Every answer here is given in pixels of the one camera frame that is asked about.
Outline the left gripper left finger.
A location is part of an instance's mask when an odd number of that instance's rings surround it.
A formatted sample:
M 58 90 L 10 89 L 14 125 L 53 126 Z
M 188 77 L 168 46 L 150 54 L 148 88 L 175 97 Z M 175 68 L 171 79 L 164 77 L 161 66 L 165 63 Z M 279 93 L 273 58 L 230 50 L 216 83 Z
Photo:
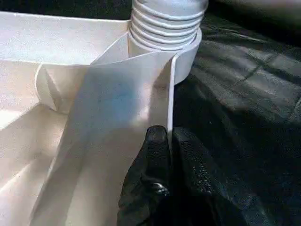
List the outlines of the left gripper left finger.
M 166 128 L 147 129 L 142 147 L 125 176 L 118 226 L 170 226 L 171 163 Z

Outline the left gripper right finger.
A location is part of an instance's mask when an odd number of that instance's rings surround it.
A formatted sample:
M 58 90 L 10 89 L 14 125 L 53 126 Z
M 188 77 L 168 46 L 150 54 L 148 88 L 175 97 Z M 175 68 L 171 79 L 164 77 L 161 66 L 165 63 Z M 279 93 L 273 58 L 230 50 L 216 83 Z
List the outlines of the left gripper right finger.
M 175 225 L 276 225 L 250 186 L 225 174 L 197 136 L 183 127 L 173 129 L 172 169 Z

